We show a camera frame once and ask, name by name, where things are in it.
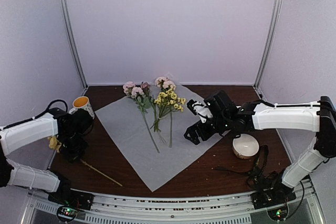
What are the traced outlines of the large yellow flower bunch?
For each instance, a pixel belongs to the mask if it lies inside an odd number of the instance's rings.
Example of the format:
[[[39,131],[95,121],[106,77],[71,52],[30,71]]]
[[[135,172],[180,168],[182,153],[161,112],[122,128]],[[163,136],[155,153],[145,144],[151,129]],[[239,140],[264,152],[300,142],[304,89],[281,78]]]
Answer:
[[[51,136],[48,137],[49,140],[49,148],[52,150],[55,150],[57,153],[60,153],[60,149],[64,146],[58,139],[56,136]],[[118,181],[114,180],[113,178],[111,178],[110,176],[106,175],[105,173],[103,173],[102,171],[96,169],[95,167],[93,167],[92,165],[88,164],[86,161],[84,161],[83,159],[79,159],[80,162],[89,167],[90,169],[92,169],[93,171],[99,173],[100,175],[104,176],[105,178],[107,178],[108,180],[114,182],[115,184],[119,185],[120,187],[123,187],[123,185],[121,183],[119,183]]]

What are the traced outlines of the small yellow flower bunch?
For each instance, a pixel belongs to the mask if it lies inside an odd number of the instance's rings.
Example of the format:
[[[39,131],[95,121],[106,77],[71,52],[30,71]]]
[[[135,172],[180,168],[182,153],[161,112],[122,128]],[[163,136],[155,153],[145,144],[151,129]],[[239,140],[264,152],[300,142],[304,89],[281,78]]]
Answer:
[[[169,148],[172,147],[173,142],[173,112],[183,112],[184,105],[186,104],[186,99],[179,97],[175,92],[176,87],[169,87],[163,89],[157,95],[157,98],[154,99],[154,122],[151,128],[154,132],[160,133],[160,121],[165,117],[169,116],[170,118],[170,136],[169,136]]]

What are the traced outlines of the white wrapping paper sheet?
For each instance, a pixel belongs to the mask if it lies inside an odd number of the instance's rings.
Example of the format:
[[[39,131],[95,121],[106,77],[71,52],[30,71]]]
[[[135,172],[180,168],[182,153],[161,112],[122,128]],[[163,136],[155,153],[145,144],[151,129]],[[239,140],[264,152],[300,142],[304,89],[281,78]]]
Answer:
[[[161,132],[151,129],[154,113],[142,114],[127,98],[121,86],[93,87],[94,108],[98,121],[123,158],[131,165],[146,187],[154,192],[188,168],[219,140],[194,145],[183,136],[196,117],[186,109],[160,122]]]

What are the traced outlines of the pink flower stem two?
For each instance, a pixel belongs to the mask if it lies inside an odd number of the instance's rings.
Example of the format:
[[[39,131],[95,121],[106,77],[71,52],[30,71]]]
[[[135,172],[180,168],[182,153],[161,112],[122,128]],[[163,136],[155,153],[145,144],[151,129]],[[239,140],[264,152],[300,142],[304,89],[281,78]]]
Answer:
[[[140,85],[136,85],[134,82],[128,81],[123,85],[123,92],[128,98],[132,99],[133,102],[137,105],[137,108],[140,110],[142,118],[145,122],[145,126],[146,126],[146,129],[147,129],[148,133],[149,133],[150,139],[151,139],[156,151],[158,153],[160,153],[160,150],[159,150],[159,148],[158,148],[158,146],[157,146],[157,144],[156,144],[156,142],[153,138],[153,135],[152,135],[150,127],[149,127],[149,124],[148,124],[147,119],[146,119],[146,114],[147,114],[148,109],[145,107],[144,92],[142,91]]]

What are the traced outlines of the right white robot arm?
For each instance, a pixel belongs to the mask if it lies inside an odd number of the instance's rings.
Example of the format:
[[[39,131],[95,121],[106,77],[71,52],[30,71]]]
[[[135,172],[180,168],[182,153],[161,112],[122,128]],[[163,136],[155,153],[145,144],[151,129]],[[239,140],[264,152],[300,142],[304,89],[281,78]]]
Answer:
[[[187,108],[200,118],[184,134],[195,145],[227,131],[241,135],[248,131],[282,129],[316,134],[310,147],[285,169],[282,184],[269,192],[274,204],[287,198],[289,188],[297,186],[322,162],[335,157],[335,108],[328,96],[302,104],[272,104],[258,100],[237,106],[226,92],[217,91],[203,102],[189,100]]]

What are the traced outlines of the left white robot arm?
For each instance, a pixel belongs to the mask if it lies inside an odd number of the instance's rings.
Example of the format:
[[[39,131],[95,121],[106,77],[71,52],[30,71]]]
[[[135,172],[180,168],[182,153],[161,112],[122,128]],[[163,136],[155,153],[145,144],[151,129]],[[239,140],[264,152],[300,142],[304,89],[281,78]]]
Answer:
[[[19,164],[8,158],[12,152],[51,138],[55,149],[70,163],[80,159],[86,148],[84,136],[93,127],[94,112],[91,105],[56,108],[51,101],[40,114],[1,128],[1,187],[18,186],[54,193],[64,205],[71,205],[76,197],[70,181],[63,175]]]

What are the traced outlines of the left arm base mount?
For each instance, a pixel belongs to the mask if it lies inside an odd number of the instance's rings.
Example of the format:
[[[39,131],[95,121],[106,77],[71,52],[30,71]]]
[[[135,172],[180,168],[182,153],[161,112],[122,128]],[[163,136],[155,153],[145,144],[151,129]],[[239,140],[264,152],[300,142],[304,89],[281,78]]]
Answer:
[[[90,210],[94,195],[71,188],[69,180],[62,180],[55,192],[48,193],[48,200],[59,204],[56,217],[63,223],[72,222],[83,210]]]

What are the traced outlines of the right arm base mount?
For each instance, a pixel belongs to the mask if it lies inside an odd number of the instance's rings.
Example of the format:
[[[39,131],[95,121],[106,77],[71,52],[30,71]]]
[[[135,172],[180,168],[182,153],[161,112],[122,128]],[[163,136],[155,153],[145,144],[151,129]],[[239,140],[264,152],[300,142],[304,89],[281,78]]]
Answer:
[[[270,208],[267,210],[271,220],[280,222],[290,217],[288,202],[296,199],[293,188],[282,183],[283,171],[278,174],[272,172],[251,175],[247,179],[247,185],[255,192],[251,194],[251,201],[254,209]]]

